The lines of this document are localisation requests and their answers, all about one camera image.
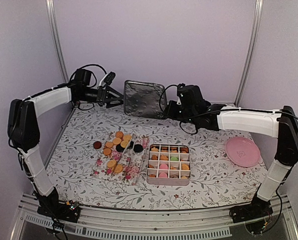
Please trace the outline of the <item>silver white tongs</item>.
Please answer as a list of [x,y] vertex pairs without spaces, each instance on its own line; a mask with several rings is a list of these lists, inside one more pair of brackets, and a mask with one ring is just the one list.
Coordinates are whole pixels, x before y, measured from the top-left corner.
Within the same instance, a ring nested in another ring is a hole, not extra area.
[[135,152],[133,147],[136,143],[137,136],[131,135],[128,144],[122,143],[115,147],[118,152],[116,166],[113,168],[112,180],[115,183],[134,186],[139,176],[139,166],[136,163]]

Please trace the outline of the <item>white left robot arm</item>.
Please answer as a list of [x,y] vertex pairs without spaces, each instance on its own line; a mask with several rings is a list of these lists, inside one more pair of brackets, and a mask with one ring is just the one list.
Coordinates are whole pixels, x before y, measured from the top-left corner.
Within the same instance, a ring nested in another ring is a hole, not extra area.
[[78,68],[68,83],[48,88],[25,99],[14,99],[10,103],[7,125],[9,146],[18,152],[21,168],[33,184],[40,206],[52,217],[59,217],[63,213],[63,206],[41,158],[38,118],[68,103],[84,101],[107,108],[123,104],[123,95],[110,86],[116,76],[114,72],[106,72],[96,89],[90,86],[91,75],[91,71]]

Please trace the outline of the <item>pink sandwich cookie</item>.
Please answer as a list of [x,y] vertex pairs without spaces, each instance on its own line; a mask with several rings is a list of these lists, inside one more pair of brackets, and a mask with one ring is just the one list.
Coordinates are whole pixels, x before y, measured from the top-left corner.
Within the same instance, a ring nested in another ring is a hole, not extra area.
[[159,174],[159,177],[160,178],[167,178],[168,175],[165,172],[162,172],[162,173]]
[[168,165],[165,163],[162,163],[159,165],[159,169],[167,170],[168,168],[169,168]]

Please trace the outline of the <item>silver tin lid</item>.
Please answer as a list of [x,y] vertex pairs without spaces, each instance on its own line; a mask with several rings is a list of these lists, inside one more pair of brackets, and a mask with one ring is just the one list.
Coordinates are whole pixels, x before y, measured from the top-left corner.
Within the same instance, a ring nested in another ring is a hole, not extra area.
[[152,82],[126,80],[124,83],[124,113],[132,117],[165,119],[163,110],[167,98],[165,87]]

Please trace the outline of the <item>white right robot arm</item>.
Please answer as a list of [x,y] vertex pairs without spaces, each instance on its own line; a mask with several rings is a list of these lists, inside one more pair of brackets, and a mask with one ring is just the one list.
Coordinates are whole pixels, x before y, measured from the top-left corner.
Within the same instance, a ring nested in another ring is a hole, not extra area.
[[197,85],[181,83],[175,88],[177,100],[166,105],[158,100],[166,118],[192,124],[196,131],[240,131],[277,140],[273,163],[247,208],[251,218],[258,218],[298,162],[298,117],[293,108],[288,105],[273,110],[233,107],[205,100]]

